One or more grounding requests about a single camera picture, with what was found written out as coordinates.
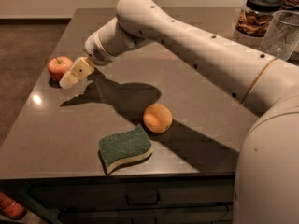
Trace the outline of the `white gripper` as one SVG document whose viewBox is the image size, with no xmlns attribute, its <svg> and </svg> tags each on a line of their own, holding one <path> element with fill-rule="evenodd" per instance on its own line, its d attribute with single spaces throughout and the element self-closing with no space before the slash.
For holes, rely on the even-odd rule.
<svg viewBox="0 0 299 224">
<path fill-rule="evenodd" d="M 85 51 L 88 57 L 77 58 L 70 68 L 64 73 L 59 85 L 63 89 L 69 89 L 94 71 L 94 64 L 106 66 L 116 60 L 103 47 L 100 40 L 100 32 L 92 33 L 85 41 Z"/>
</svg>

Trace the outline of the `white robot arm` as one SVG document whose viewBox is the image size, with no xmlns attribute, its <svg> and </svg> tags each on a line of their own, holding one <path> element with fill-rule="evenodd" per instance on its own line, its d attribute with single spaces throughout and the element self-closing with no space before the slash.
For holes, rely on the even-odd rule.
<svg viewBox="0 0 299 224">
<path fill-rule="evenodd" d="M 60 85 L 155 41 L 260 114 L 241 147 L 234 224 L 299 223 L 299 67 L 178 21 L 152 0 L 119 0 L 115 18 L 85 43 Z"/>
</svg>

